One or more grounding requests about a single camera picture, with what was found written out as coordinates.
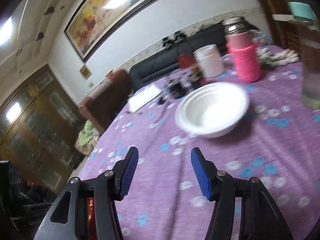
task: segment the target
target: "silver pivot bolt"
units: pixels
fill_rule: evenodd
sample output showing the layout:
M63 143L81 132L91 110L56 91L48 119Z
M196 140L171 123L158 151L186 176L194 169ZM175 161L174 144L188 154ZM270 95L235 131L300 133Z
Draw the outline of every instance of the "silver pivot bolt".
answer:
M253 183L259 183L260 182L260 179L258 179L257 177L252 177L251 180L252 180Z
M78 183L79 182L79 179L77 178L77 177L73 177L73 178L71 178L71 180L70 180L70 183L71 184L76 184L76 183Z
M219 170L219 171L217 171L217 174L218 174L218 176L223 177L223 176L225 176L225 175L226 175L226 172L225 172L225 171L223 171L223 170Z
M104 173L104 176L106 176L106 177L111 177L112 175L113 175L113 171L112 170L107 170Z

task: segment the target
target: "painting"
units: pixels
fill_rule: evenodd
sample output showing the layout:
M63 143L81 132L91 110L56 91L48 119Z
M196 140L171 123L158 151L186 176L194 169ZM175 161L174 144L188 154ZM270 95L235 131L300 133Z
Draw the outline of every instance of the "painting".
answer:
M86 62L121 24L155 0L84 0L69 21L65 34Z

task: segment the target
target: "pink thermos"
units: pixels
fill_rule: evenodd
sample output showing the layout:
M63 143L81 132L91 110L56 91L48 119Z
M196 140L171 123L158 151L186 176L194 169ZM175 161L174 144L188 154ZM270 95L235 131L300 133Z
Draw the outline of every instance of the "pink thermos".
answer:
M239 78L244 82L255 82L260 78L260 64L257 60L256 44L253 43L243 17L223 21L227 47L235 62Z

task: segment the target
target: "white wall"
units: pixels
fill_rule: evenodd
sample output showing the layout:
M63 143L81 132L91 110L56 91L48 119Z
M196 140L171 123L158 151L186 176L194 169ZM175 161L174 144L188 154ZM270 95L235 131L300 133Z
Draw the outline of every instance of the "white wall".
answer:
M86 63L92 76L86 81L79 73L83 63L63 33L73 12L82 0L76 0L58 31L49 65L66 92L79 103L111 70L175 31L208 18L259 7L258 0L158 0L144 8L117 29ZM269 33L263 15L248 19Z

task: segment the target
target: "white paper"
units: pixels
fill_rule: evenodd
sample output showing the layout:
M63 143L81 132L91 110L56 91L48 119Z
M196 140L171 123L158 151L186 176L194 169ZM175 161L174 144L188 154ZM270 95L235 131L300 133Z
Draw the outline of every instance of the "white paper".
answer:
M160 93L161 90L155 84L152 84L138 95L129 98L129 111L131 113L138 111L152 99L156 98Z

